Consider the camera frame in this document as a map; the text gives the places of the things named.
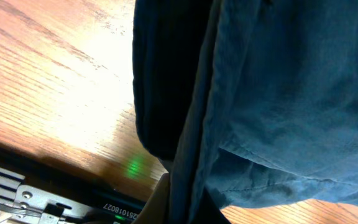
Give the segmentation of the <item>navy blue denim shorts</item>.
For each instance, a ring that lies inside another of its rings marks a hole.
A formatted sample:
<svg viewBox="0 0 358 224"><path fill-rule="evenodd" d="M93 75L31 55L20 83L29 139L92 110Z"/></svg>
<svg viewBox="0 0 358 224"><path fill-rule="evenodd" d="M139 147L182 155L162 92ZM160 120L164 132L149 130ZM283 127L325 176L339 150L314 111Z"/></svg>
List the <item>navy blue denim shorts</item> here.
<svg viewBox="0 0 358 224"><path fill-rule="evenodd" d="M136 129L167 169L140 221L358 206L358 1L137 1Z"/></svg>

